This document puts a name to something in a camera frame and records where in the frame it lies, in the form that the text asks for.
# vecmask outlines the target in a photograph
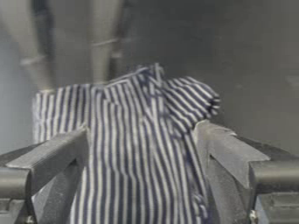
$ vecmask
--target shirt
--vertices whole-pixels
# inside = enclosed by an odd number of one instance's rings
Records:
[[[89,127],[89,163],[71,224],[206,223],[207,189],[193,129],[221,98],[159,65],[106,85],[62,87],[34,100],[35,142]]]

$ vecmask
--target gray background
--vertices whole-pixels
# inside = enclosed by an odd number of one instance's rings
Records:
[[[298,153],[298,9],[297,0],[135,1],[122,71],[159,61],[169,78],[206,81],[222,96],[218,121]],[[85,80],[78,76],[61,82]],[[0,25],[2,152],[32,142],[35,91]]]

